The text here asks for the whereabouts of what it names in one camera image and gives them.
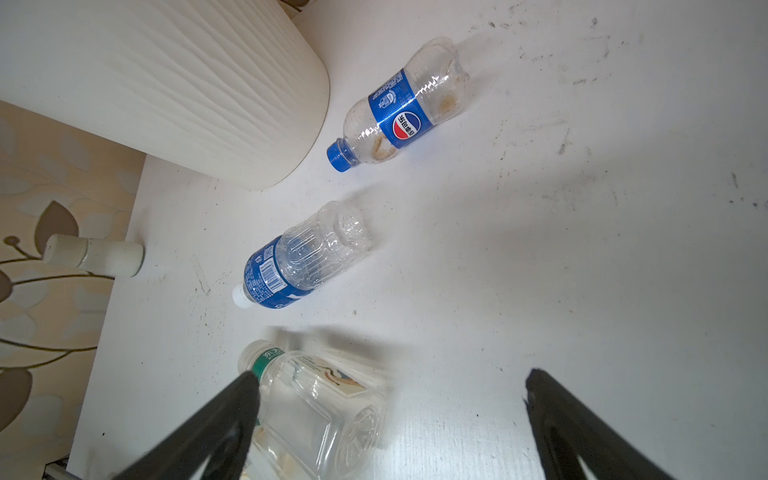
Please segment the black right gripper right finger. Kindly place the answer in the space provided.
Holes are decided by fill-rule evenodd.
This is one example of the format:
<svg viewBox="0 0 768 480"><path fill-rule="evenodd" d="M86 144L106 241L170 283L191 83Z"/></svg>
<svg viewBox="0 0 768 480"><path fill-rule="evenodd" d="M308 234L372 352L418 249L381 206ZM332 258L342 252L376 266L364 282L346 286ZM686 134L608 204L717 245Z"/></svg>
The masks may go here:
<svg viewBox="0 0 768 480"><path fill-rule="evenodd" d="M542 369L530 371L525 400L547 479L668 479L569 390Z"/></svg>

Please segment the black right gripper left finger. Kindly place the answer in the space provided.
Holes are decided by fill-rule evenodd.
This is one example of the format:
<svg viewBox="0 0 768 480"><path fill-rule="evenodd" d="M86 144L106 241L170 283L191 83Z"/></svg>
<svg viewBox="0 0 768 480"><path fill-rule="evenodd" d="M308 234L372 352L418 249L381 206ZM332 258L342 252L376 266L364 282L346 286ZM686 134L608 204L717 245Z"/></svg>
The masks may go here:
<svg viewBox="0 0 768 480"><path fill-rule="evenodd" d="M260 407L259 380L240 374L119 479L237 479L244 468Z"/></svg>

